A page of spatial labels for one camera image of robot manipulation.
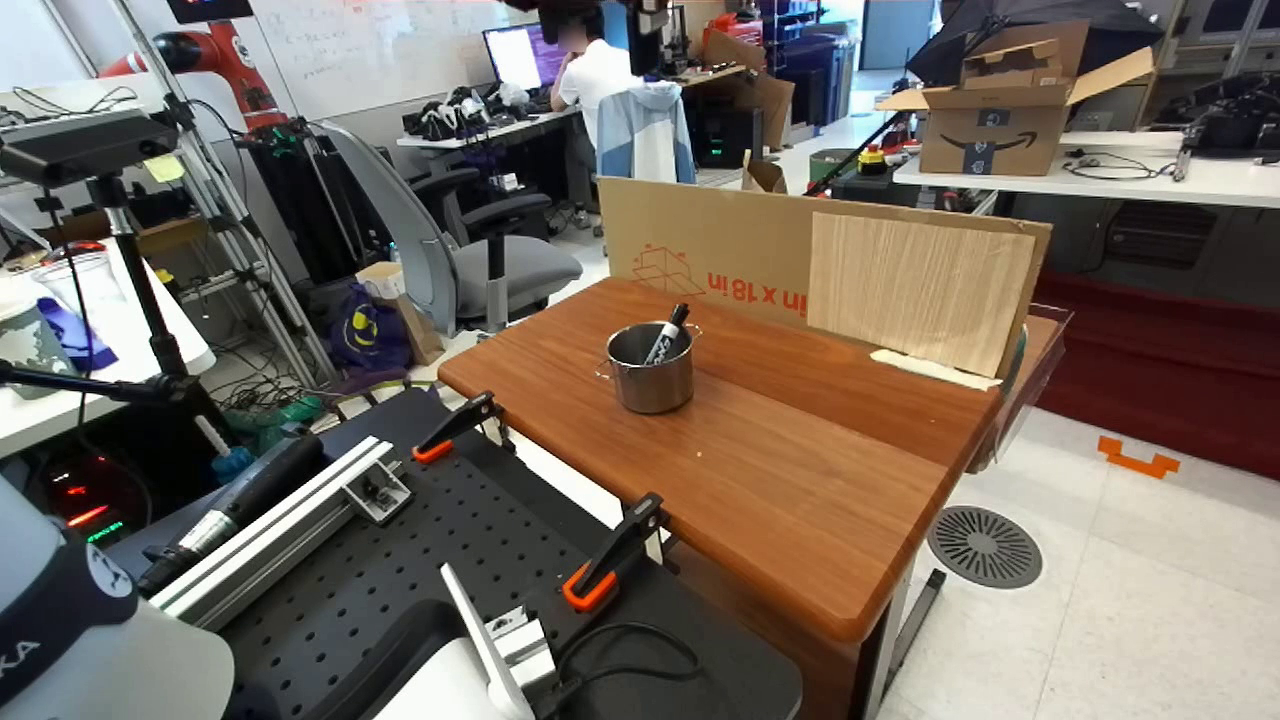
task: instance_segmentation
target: wooden board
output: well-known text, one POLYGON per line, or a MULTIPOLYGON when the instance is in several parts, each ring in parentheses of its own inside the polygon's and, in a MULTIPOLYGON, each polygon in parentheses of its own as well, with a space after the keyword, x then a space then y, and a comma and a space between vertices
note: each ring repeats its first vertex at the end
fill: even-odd
POLYGON ((811 217, 807 323, 944 369, 1000 375, 1044 230, 811 217))

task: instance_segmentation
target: floor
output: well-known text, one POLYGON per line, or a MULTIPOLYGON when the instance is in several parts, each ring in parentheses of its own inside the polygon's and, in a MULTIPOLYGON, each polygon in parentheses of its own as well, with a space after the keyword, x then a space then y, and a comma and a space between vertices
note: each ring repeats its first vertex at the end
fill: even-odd
MULTIPOLYGON (((792 186, 806 186, 811 146, 847 146, 875 123, 851 117, 797 139, 782 154, 792 186)), ((557 242, 583 261, 561 294, 609 276, 599 241, 557 242)), ((1097 453, 1100 437, 1112 430, 1027 406, 992 466, 961 480, 948 503, 1016 520, 1042 542, 1044 573, 1016 592, 948 574, 883 720, 1280 717, 1280 484, 1124 440, 1130 455, 1182 460, 1163 480, 1138 474, 1097 453)), ((523 437, 516 446, 594 514, 620 520, 609 490, 523 437)), ((911 586, 934 569, 922 548, 911 586)))

